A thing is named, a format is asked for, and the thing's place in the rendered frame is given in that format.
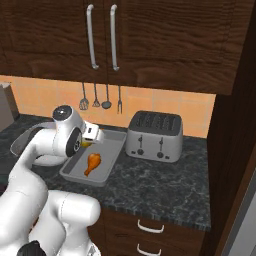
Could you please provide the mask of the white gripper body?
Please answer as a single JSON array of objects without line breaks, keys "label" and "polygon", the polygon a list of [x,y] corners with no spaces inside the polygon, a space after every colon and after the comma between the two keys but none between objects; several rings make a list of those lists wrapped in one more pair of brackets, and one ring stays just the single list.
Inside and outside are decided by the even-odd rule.
[{"label": "white gripper body", "polygon": [[96,144],[102,144],[104,142],[104,137],[105,137],[104,132],[101,129],[99,129],[94,142]]}]

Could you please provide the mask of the orange chicken drumstick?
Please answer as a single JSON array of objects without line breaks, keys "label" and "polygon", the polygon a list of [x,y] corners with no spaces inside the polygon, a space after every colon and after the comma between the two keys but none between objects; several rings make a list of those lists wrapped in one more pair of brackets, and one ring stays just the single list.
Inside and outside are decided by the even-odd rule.
[{"label": "orange chicken drumstick", "polygon": [[101,164],[101,155],[99,153],[91,153],[87,159],[87,169],[84,171],[84,175],[88,176],[92,170],[97,168]]}]

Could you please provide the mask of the silver two-slot toaster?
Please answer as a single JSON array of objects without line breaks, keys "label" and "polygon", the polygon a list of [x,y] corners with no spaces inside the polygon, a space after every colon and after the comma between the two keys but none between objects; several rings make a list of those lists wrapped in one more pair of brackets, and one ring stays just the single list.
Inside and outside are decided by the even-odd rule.
[{"label": "silver two-slot toaster", "polygon": [[177,114],[138,111],[131,119],[126,154],[140,159],[174,163],[183,144],[183,123]]}]

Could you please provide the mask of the grey rectangular tray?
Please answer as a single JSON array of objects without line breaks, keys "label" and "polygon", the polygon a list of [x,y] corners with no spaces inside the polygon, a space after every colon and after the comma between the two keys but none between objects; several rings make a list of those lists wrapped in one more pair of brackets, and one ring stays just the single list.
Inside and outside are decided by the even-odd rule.
[{"label": "grey rectangular tray", "polygon": [[[102,144],[92,144],[87,148],[81,147],[72,158],[66,161],[59,174],[68,181],[103,187],[125,143],[127,134],[104,130],[104,135]],[[86,176],[84,172],[88,167],[88,156],[91,153],[99,154],[101,163]]]}]

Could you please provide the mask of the hanging ladle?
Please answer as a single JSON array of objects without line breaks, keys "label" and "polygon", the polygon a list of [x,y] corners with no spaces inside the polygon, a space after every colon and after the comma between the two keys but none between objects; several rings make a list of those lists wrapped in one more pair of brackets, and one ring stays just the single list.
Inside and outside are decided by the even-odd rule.
[{"label": "hanging ladle", "polygon": [[106,97],[107,97],[107,100],[102,102],[102,104],[101,104],[103,109],[109,109],[112,106],[112,103],[109,100],[108,84],[106,84]]}]

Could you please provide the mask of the hanging small turner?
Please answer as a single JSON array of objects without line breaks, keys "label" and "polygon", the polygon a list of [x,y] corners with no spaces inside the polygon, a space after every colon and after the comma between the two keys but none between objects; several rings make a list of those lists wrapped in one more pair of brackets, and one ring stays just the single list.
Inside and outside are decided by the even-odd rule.
[{"label": "hanging small turner", "polygon": [[100,107],[100,102],[99,102],[98,96],[97,96],[97,86],[96,86],[95,82],[94,82],[94,96],[95,96],[95,99],[94,99],[92,107]]}]

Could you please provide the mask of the hanging slotted spatula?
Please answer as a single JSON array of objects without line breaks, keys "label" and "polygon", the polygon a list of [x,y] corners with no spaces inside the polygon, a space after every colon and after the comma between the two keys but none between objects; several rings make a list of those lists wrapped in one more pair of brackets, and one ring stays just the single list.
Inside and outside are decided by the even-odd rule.
[{"label": "hanging slotted spatula", "polygon": [[86,93],[83,93],[83,98],[80,100],[79,109],[80,110],[87,110],[89,107],[89,101],[86,98]]}]

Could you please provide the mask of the hanging meat fork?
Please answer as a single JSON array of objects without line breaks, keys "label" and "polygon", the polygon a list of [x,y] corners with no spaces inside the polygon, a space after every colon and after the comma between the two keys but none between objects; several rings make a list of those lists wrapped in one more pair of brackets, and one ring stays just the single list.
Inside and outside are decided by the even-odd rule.
[{"label": "hanging meat fork", "polygon": [[117,113],[122,114],[122,99],[121,99],[121,86],[118,85],[118,105],[117,105]]}]

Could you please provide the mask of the clear grey container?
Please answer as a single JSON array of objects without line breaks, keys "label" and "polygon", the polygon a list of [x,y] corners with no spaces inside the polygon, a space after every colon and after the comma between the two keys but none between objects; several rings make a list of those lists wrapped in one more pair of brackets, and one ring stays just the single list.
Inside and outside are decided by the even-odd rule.
[{"label": "clear grey container", "polygon": [[56,125],[54,122],[43,122],[33,125],[25,132],[23,132],[11,145],[10,151],[16,157],[19,157],[28,143],[32,140],[34,135],[41,129],[55,129]]}]

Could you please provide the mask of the grey box with brown edge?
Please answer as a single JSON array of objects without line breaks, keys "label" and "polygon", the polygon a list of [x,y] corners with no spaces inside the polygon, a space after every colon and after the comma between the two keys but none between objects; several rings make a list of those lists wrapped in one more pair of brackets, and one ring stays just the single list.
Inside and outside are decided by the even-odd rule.
[{"label": "grey box with brown edge", "polygon": [[0,132],[19,117],[18,107],[11,84],[0,82]]}]

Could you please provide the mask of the dark wood cupboard door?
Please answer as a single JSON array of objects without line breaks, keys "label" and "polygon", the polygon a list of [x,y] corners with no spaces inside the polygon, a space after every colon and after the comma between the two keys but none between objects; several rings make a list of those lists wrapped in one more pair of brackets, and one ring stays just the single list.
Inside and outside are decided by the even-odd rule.
[{"label": "dark wood cupboard door", "polygon": [[230,95],[255,0],[104,0],[111,84]]},{"label": "dark wood cupboard door", "polygon": [[[97,70],[89,52],[89,4]],[[106,83],[103,0],[0,0],[0,75]]]}]

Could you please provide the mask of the dark wood drawer front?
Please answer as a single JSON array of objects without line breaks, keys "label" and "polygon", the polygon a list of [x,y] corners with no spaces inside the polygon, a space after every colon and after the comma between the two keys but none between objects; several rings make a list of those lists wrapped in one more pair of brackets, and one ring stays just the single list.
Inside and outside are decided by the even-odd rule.
[{"label": "dark wood drawer front", "polygon": [[[138,219],[140,219],[141,225],[149,228],[160,229],[162,225],[164,225],[164,232],[155,234],[142,231],[137,227]],[[134,216],[128,213],[120,213],[109,209],[103,210],[103,220],[105,225],[106,245],[107,236],[109,234],[122,233],[162,245],[184,245],[186,248],[197,248],[200,252],[205,235],[204,231],[171,224],[169,222]]]},{"label": "dark wood drawer front", "polygon": [[137,244],[143,250],[156,253],[162,249],[161,256],[199,256],[197,248],[186,248],[184,245],[162,245],[153,241],[143,240],[122,233],[107,236],[107,250],[109,256],[142,256],[136,250]]}]

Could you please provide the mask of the tall dark wood cabinet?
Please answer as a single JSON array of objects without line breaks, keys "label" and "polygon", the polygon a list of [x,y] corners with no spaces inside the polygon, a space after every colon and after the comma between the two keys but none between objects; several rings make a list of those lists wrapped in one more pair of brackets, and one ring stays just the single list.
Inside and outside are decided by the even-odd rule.
[{"label": "tall dark wood cabinet", "polygon": [[215,98],[207,151],[211,230],[199,256],[221,256],[256,168],[256,4],[233,92]]}]

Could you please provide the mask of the grey fridge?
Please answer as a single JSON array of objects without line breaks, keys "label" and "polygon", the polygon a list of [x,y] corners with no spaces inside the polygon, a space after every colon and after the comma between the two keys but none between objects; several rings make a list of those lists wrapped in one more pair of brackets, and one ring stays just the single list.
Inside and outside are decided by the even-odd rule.
[{"label": "grey fridge", "polygon": [[256,256],[256,169],[221,256]]}]

